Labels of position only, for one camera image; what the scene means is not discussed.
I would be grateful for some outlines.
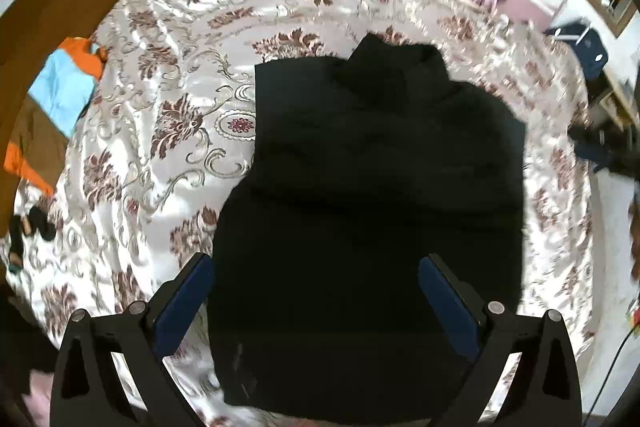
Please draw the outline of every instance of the orange cloth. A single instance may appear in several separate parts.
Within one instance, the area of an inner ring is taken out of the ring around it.
[[[100,81],[104,64],[98,55],[92,54],[89,39],[67,37],[58,49],[66,51],[80,70]]]
[[[53,196],[53,187],[34,171],[22,157],[20,148],[13,142],[9,142],[4,156],[4,170],[11,174],[17,174],[20,178],[30,181],[42,190],[48,197]]]

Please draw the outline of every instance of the bed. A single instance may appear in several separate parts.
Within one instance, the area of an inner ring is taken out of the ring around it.
[[[121,312],[194,252],[210,252],[225,198],[251,165],[253,66],[348,57],[367,31],[396,44],[432,42],[451,78],[504,100],[527,124],[519,311],[561,311],[580,357],[593,336],[590,183],[566,129],[587,117],[584,78],[565,44],[465,0],[117,1],[92,35],[109,60],[54,197],[25,182],[15,197],[15,212],[37,204],[58,229],[51,243],[27,240],[24,270],[7,275],[54,345],[74,309]],[[203,308],[164,359],[204,423],[298,422],[223,402],[206,324]],[[124,359],[114,360],[127,396],[143,407]],[[499,409],[516,363],[485,416]]]

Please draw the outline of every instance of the blue gripper pad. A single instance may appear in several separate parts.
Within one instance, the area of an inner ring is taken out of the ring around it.
[[[175,353],[200,305],[213,288],[214,263],[212,258],[208,255],[201,255],[195,266],[191,267],[190,265],[191,263],[188,263],[182,269],[189,271],[186,278],[167,302],[162,314],[156,319],[154,350],[159,358]]]
[[[440,321],[451,347],[475,362],[480,353],[478,322],[443,273],[428,257],[418,265],[418,283]]]

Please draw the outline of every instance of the metal screw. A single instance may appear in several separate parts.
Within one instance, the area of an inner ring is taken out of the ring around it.
[[[82,319],[84,319],[85,315],[86,315],[85,310],[83,309],[76,310],[71,314],[71,320],[73,320],[73,322],[80,322]]]
[[[562,315],[558,310],[549,310],[549,318],[553,320],[553,322],[560,322],[562,320]]]
[[[140,315],[146,308],[145,301],[135,301],[129,306],[129,313],[132,315]]]
[[[489,311],[491,311],[495,315],[504,313],[504,306],[501,302],[491,301],[487,307],[489,308]]]

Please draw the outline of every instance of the orange and blue garment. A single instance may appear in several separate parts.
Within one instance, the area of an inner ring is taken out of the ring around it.
[[[4,170],[52,196],[65,166],[76,121],[91,100],[104,65],[88,39],[66,38],[49,55],[22,102]]]

